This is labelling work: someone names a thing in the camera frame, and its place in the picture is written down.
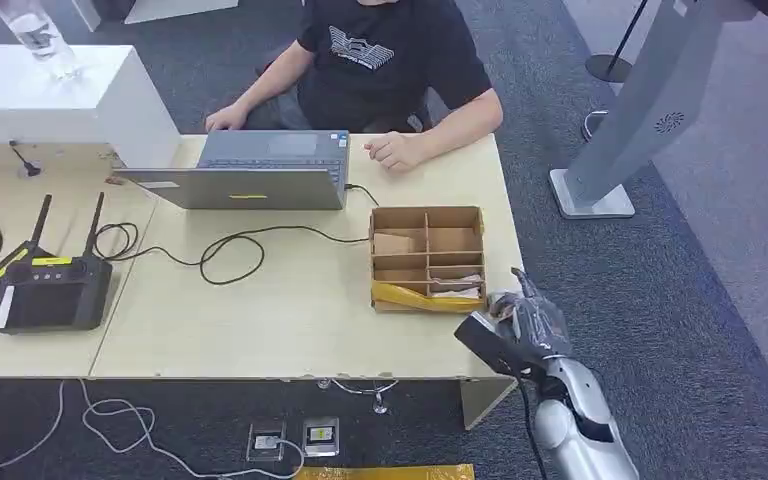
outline black t-shirt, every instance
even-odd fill
[[[317,129],[361,131],[416,112],[428,87],[459,108],[491,88],[454,0],[307,0],[299,43],[316,57],[299,103]]]

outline laptop keyboard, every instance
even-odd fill
[[[233,160],[203,160],[199,162],[199,168],[232,168],[244,170],[328,170],[331,175],[331,181],[338,188],[340,187],[341,169],[344,162],[340,160],[316,160],[297,159],[297,160],[251,160],[251,159],[233,159]]]

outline yellow mat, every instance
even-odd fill
[[[305,467],[296,480],[475,480],[472,465],[433,467],[328,468]]]

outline plastic bottle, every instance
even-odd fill
[[[54,77],[67,78],[78,73],[75,53],[39,0],[0,0],[0,17]]]

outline floor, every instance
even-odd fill
[[[614,51],[639,5],[565,3],[594,52]],[[659,4],[647,4],[629,61]],[[768,362],[768,18],[726,25],[701,118],[653,162]]]

